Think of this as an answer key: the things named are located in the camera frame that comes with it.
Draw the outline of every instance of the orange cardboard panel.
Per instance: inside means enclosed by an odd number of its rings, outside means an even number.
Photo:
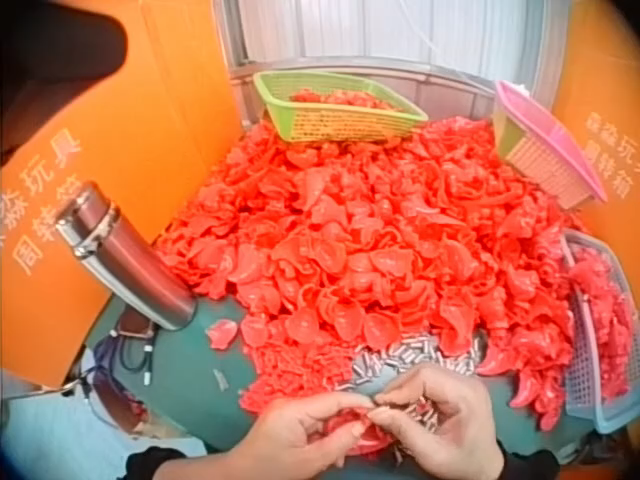
[[[599,172],[609,202],[582,218],[620,258],[640,301],[640,45],[604,0],[574,1],[553,112]]]
[[[57,209],[94,180],[151,241],[241,134],[209,0],[60,3],[115,18],[127,55],[2,168],[2,366],[47,386],[108,297],[58,239]]]

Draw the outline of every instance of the red plastic toy part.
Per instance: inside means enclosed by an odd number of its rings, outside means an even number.
[[[295,99],[388,107],[344,92]],[[240,330],[258,374],[240,400],[249,411],[348,382],[360,345],[379,350],[429,332],[445,355],[459,355],[483,328],[489,350],[478,371],[515,372],[513,405],[548,429],[573,355],[559,253],[560,232],[573,226],[499,160],[488,122],[455,117],[376,143],[288,144],[265,119],[157,250],[196,292],[232,294],[247,308]],[[598,268],[579,264],[571,277],[591,292],[602,286],[591,284]],[[614,384],[628,349],[624,302],[613,292],[592,308],[601,312],[605,394],[614,395],[624,388]]]
[[[611,281],[611,263],[591,248],[575,252],[571,280],[588,295],[596,330],[602,397],[611,400],[629,391],[627,367],[632,348],[632,314],[629,299]]]
[[[238,334],[238,324],[226,318],[218,320],[207,329],[210,347],[214,350],[226,350]]]
[[[341,412],[339,415],[329,419],[325,426],[325,434],[328,435],[340,428],[342,425],[357,420],[364,422],[365,425],[368,425],[368,428],[360,437],[358,444],[349,450],[347,455],[366,455],[378,452],[393,442],[393,437],[382,431],[376,425],[373,425],[371,421],[367,419],[365,413],[354,410]]]

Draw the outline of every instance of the pink plastic basket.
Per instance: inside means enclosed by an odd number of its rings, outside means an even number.
[[[564,125],[507,82],[496,83],[493,121],[500,158],[557,197],[561,207],[607,200],[597,173]]]

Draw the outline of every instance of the sleeve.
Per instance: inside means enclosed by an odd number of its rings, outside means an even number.
[[[185,455],[172,448],[151,447],[134,453],[127,458],[126,474],[120,480],[153,480],[160,465],[179,458],[185,458]]]
[[[504,468],[498,480],[552,480],[556,478],[560,465],[556,457],[547,450],[529,456],[514,455],[504,450]]]

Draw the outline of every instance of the thermos lid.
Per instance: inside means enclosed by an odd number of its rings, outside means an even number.
[[[75,247],[98,226],[109,211],[109,204],[95,182],[85,182],[56,216],[56,228],[69,245]]]

